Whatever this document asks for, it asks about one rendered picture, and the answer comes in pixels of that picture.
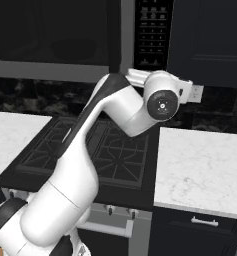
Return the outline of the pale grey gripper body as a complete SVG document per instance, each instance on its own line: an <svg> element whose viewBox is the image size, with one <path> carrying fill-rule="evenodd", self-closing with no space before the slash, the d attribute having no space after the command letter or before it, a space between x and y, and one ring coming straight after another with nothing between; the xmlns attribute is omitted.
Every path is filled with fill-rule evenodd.
<svg viewBox="0 0 237 256"><path fill-rule="evenodd" d="M189 95L190 103L200 103L202 99L204 87L201 85L193 85Z"/></svg>

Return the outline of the dark base cupboard door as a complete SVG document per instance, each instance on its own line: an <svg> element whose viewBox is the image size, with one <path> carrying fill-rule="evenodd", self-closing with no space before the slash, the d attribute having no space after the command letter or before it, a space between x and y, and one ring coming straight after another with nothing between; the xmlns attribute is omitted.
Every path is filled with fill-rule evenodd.
<svg viewBox="0 0 237 256"><path fill-rule="evenodd" d="M236 248L228 236L161 229L151 234L148 256L235 256Z"/></svg>

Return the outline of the black hob with grates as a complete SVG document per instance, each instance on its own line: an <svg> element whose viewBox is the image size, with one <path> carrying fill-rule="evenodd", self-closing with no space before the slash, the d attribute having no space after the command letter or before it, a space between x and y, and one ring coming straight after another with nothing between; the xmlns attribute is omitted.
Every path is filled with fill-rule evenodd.
<svg viewBox="0 0 237 256"><path fill-rule="evenodd" d="M54 117L0 174L0 186L36 192L56 166L54 153L75 124ZM159 129L128 137L111 120L99 119L87 135L87 149L99 177L97 203L150 211L153 207Z"/></svg>

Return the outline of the dark drawer front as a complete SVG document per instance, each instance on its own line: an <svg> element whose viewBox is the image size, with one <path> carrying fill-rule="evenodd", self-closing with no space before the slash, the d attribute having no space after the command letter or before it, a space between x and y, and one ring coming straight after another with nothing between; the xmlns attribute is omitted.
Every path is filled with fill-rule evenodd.
<svg viewBox="0 0 237 256"><path fill-rule="evenodd" d="M234 235L237 238L237 219L233 218L155 207L153 223Z"/></svg>

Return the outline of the grey oven front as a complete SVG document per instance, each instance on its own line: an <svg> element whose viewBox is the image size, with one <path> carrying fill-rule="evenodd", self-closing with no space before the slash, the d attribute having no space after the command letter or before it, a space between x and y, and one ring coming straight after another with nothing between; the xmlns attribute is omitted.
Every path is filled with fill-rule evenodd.
<svg viewBox="0 0 237 256"><path fill-rule="evenodd" d="M80 201L56 189L5 202L0 247L5 256L147 256L151 214Z"/></svg>

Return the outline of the dark wall cupboard door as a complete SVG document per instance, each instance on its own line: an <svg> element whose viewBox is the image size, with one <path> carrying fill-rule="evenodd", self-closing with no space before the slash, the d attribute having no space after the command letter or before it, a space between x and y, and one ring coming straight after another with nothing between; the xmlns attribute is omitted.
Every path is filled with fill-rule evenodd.
<svg viewBox="0 0 237 256"><path fill-rule="evenodd" d="M174 0L167 70L237 88L237 0Z"/></svg>

